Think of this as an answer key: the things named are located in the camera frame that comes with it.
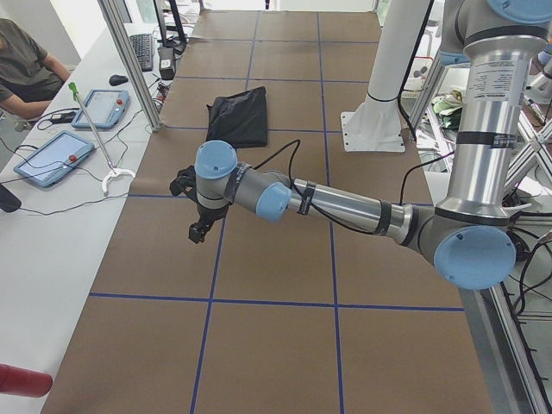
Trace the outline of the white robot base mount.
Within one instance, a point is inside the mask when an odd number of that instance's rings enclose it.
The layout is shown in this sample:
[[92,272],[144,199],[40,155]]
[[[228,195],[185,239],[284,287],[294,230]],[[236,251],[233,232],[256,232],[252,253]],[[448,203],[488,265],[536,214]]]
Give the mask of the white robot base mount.
[[365,100],[355,111],[341,113],[347,152],[405,151],[398,102],[431,9],[431,1],[390,2]]

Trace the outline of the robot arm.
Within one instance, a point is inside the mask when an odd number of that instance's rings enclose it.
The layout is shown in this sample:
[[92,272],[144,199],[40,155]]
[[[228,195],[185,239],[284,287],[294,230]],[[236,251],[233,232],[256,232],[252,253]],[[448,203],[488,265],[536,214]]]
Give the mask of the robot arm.
[[373,12],[202,13],[192,47],[222,58],[238,43],[256,69],[297,63],[305,78],[258,79],[249,91],[218,97],[195,157],[186,208],[199,214],[185,238],[194,263],[212,259],[205,236],[230,224],[235,268],[246,273],[312,278],[329,252],[317,224],[328,220],[353,240],[337,239],[339,267],[366,275],[411,276],[436,264],[464,289],[498,283],[515,248],[499,206],[509,150],[505,131],[474,127],[460,134],[454,174],[487,187],[485,201],[466,197],[457,211],[429,204],[418,185],[404,204],[398,176],[414,158],[396,116],[395,77],[413,39],[398,30],[391,45]]

